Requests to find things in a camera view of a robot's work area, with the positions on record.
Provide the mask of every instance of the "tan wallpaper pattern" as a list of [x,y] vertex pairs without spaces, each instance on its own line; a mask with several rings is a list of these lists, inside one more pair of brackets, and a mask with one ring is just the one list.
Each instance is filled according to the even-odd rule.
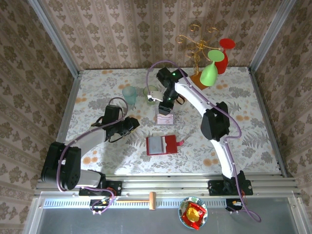
[[312,1],[297,0],[256,78],[312,220]]
[[[142,68],[161,59],[191,67],[179,34],[199,39],[190,24],[232,38],[230,66],[249,66],[281,0],[41,0],[80,70]],[[218,46],[216,39],[212,45]]]
[[26,1],[0,0],[0,234],[21,233],[73,78]]

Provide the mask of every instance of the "golden metal ornament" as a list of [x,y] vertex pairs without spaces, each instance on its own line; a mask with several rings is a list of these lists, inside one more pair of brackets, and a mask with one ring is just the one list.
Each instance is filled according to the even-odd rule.
[[[187,40],[189,40],[190,42],[194,43],[193,47],[188,47],[186,46],[186,51],[185,51],[185,56],[188,58],[193,58],[194,59],[194,70],[195,70],[195,74],[198,75],[199,72],[199,68],[198,68],[198,63],[200,62],[200,53],[203,54],[204,58],[207,59],[208,61],[211,61],[208,57],[208,51],[206,51],[206,49],[213,49],[213,50],[223,50],[223,48],[215,48],[215,47],[210,47],[208,45],[208,43],[213,40],[215,38],[215,35],[213,37],[211,37],[209,40],[204,40],[201,34],[201,27],[197,24],[191,24],[189,26],[189,29],[191,32],[194,32],[196,30],[199,31],[199,41],[194,41],[191,38],[185,36],[185,35],[179,35],[175,38],[175,41],[179,44],[182,44],[184,42],[186,42]],[[211,27],[208,29],[209,33],[215,33],[215,32],[219,32],[219,30],[217,30],[214,27]]]

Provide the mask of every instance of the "purple cable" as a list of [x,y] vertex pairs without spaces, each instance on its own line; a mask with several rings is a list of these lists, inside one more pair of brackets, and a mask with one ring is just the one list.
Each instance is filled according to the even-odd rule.
[[189,87],[197,94],[199,95],[203,100],[205,100],[207,102],[207,104],[211,105],[213,108],[215,108],[216,110],[218,110],[220,113],[224,114],[226,117],[228,117],[232,122],[234,122],[235,126],[237,127],[238,129],[238,136],[227,136],[224,138],[224,143],[225,143],[225,148],[229,154],[229,157],[230,157],[230,162],[231,164],[233,165],[233,172],[234,172],[234,175],[235,175],[235,182],[236,182],[236,188],[237,188],[237,192],[238,192],[238,195],[239,195],[239,198],[241,200],[241,203],[243,205],[243,207],[245,208],[244,212],[246,212],[254,221],[260,223],[262,220],[261,220],[261,217],[253,212],[253,211],[249,211],[246,207],[246,204],[244,203],[243,201],[243,196],[241,194],[241,191],[240,191],[240,187],[239,187],[239,183],[238,183],[238,177],[237,177],[237,171],[236,171],[236,166],[235,166],[235,162],[234,162],[234,159],[233,159],[233,156],[232,156],[232,153],[231,153],[231,150],[230,150],[230,147],[228,145],[228,139],[239,139],[241,136],[242,136],[242,131],[238,125],[238,123],[235,121],[235,119],[230,116],[228,113],[226,113],[225,111],[221,110],[220,108],[218,108],[217,106],[213,105],[204,95],[202,95],[197,89],[193,88],[193,86],[191,85],[191,83],[186,79],[186,76],[184,75],[182,69],[175,63],[175,62],[172,62],[170,60],[161,60],[161,61],[158,61],[156,63],[154,63],[147,71],[147,74],[146,74],[146,86],[147,86],[147,90],[148,90],[148,93],[149,95],[151,94],[150,93],[150,90],[148,88],[148,75],[149,73],[152,71],[152,69],[160,64],[160,63],[163,63],[163,62],[168,62],[168,63],[171,63],[172,65],[174,65],[179,71],[180,73],[183,75],[183,78],[185,80],[185,82],[189,85]]
[[[90,191],[96,191],[96,192],[100,192],[100,191],[103,191],[103,192],[109,192],[111,195],[112,195],[112,199],[109,201],[108,205],[101,211],[101,213],[105,212],[110,206],[111,204],[114,202],[114,199],[115,199],[115,195],[112,191],[110,191],[109,189],[98,189],[98,188],[92,188],[92,187],[84,187],[85,189],[87,190],[90,190]],[[91,207],[91,210],[93,211],[94,210],[94,207],[102,200],[98,200],[97,202],[93,203],[92,207]]]
[[109,101],[109,103],[111,103],[111,101],[114,100],[114,99],[120,99],[120,100],[122,100],[124,103],[126,103],[126,111],[125,111],[125,114],[124,114],[120,119],[118,119],[118,120],[116,120],[116,121],[114,121],[114,122],[105,124],[105,125],[103,125],[103,126],[94,128],[94,129],[92,129],[92,130],[89,130],[89,131],[87,131],[87,132],[81,134],[80,136],[78,136],[77,138],[75,138],[74,140],[72,140],[71,142],[69,142],[69,144],[66,145],[65,149],[63,150],[62,154],[60,155],[59,161],[58,161],[58,169],[57,169],[57,186],[58,186],[58,189],[59,189],[61,192],[67,191],[66,189],[62,188],[62,186],[61,186],[61,184],[60,184],[60,168],[61,168],[61,165],[62,165],[62,161],[63,161],[63,159],[64,159],[64,155],[65,155],[66,151],[68,150],[68,148],[69,148],[71,145],[73,145],[76,141],[78,141],[78,140],[84,138],[86,135],[88,135],[88,134],[90,134],[90,133],[92,133],[92,132],[95,132],[95,131],[97,131],[97,130],[103,129],[104,127],[107,127],[107,126],[113,125],[113,124],[115,124],[115,123],[118,123],[118,122],[122,121],[122,120],[126,117],[126,115],[127,115],[127,113],[128,113],[128,104],[127,104],[127,102],[125,101],[125,99],[123,99],[123,98],[121,98],[121,97],[114,97],[114,98],[112,98],[112,99]]

